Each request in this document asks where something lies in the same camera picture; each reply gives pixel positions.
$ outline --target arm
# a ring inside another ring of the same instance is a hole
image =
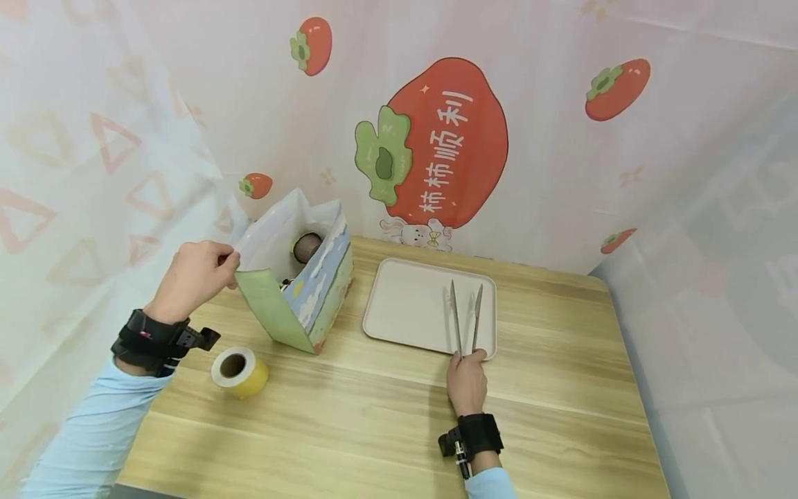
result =
[[[171,381],[109,361],[39,458],[22,498],[106,497],[152,400]]]
[[[471,355],[461,357],[455,353],[446,371],[446,389],[452,401],[455,415],[459,418],[483,412],[488,396],[488,379],[481,362],[487,353],[479,349]],[[486,450],[471,461],[471,478],[465,481],[469,499],[514,499],[510,476],[502,468],[499,454]]]
[[[144,307],[148,319],[170,332],[171,324],[184,321],[194,310],[216,296],[223,287],[235,287],[239,255],[226,244],[203,241],[180,247],[161,281],[155,298]],[[141,333],[158,343],[153,330]],[[172,335],[161,344],[170,344]],[[97,498],[108,496],[128,458],[136,433],[152,400],[172,375],[153,377],[133,365],[127,355],[141,354],[132,347],[119,353],[128,362],[108,362],[92,383],[77,410],[37,461],[22,487],[24,499]],[[149,357],[162,366],[166,358]]]
[[[480,452],[471,462],[472,477],[465,481],[469,499],[514,499],[510,475],[501,467],[499,454]]]

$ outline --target yellow tape roll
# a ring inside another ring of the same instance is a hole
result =
[[[226,392],[245,399],[263,389],[269,368],[249,348],[232,347],[213,361],[211,379]]]

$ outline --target right hand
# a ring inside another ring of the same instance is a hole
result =
[[[482,412],[488,395],[488,379],[481,365],[486,357],[488,352],[480,348],[465,357],[455,352],[449,361],[446,389],[458,418]]]

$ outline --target green paper bag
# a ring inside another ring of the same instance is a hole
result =
[[[294,244],[309,232],[322,245],[303,265]],[[340,201],[310,206],[295,189],[244,233],[236,246],[239,289],[266,333],[311,354],[319,354],[352,279],[350,234]],[[281,290],[284,279],[294,281]]]

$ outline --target wooden table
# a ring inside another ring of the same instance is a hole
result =
[[[237,291],[192,316],[222,338],[180,364],[120,482],[191,498],[464,497],[437,447],[455,422],[448,357],[361,328],[377,265],[394,256],[496,281],[499,351],[484,364],[485,410],[519,497],[668,497],[604,283],[374,240],[353,246],[354,285],[318,357],[273,343]],[[271,369],[245,401],[209,376],[215,355],[234,345]]]

